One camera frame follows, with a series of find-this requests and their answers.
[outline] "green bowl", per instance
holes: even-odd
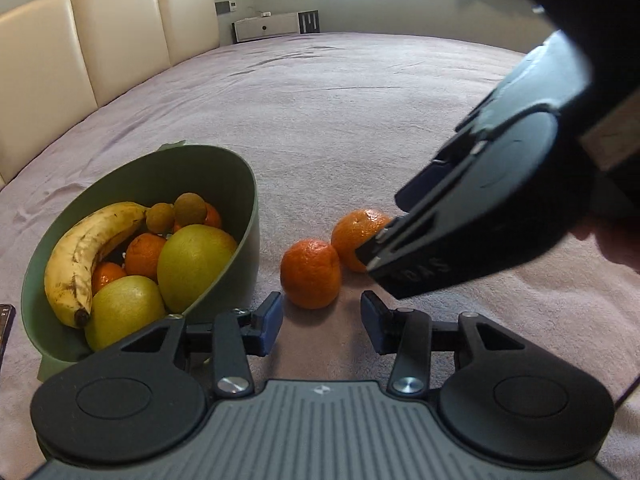
[[[76,222],[115,202],[152,206],[173,203],[191,191],[220,212],[223,229],[238,250],[218,279],[184,315],[190,323],[250,306],[258,273],[260,226],[254,173],[239,155],[216,146],[163,146],[130,162],[86,189],[58,216],[36,247],[22,284],[20,310],[31,343],[42,354],[38,378],[46,380],[91,353],[82,330],[62,325],[44,293],[44,269],[57,241]]]

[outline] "human hand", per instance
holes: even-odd
[[[593,234],[607,260],[640,274],[640,219],[612,221],[589,216],[571,233],[578,240],[586,240]]]

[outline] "pink blanket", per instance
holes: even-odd
[[[452,128],[522,58],[435,38],[328,34],[220,48],[132,89],[49,146],[0,192],[0,301],[20,309],[22,279],[62,209],[109,171],[165,142],[235,150],[258,181],[262,254],[258,304],[279,290],[285,249],[328,239],[344,213],[393,194]],[[258,378],[382,379],[391,358],[372,350],[358,298],[374,286],[345,272],[335,306],[287,308]],[[607,263],[592,241],[567,238],[521,268],[400,303],[455,320],[481,312],[596,376],[613,396],[640,371],[640,276]],[[38,353],[18,319],[0,377],[0,475],[18,480],[42,462],[29,418]],[[437,381],[450,371],[439,362]],[[640,478],[640,394],[622,408],[600,461]]]

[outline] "tangerine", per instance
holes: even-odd
[[[158,258],[166,240],[158,235],[144,233],[137,236],[124,254],[124,270],[129,275],[158,277]]]
[[[357,209],[338,220],[331,233],[331,245],[345,267],[354,272],[367,271],[355,250],[389,222],[391,218],[375,209]]]
[[[209,227],[215,227],[217,229],[222,229],[222,218],[220,218],[220,213],[210,203],[207,202],[206,205],[207,205],[207,217],[204,219],[204,225],[208,225]]]
[[[326,307],[342,285],[338,253],[322,240],[300,240],[282,257],[280,283],[291,303],[308,309]]]
[[[95,267],[94,274],[91,276],[92,293],[95,295],[105,285],[124,278],[126,275],[127,273],[122,270],[121,266],[113,262],[100,262]]]

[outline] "cream headboard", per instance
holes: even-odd
[[[0,16],[0,189],[99,107],[219,46],[214,0],[36,0]]]

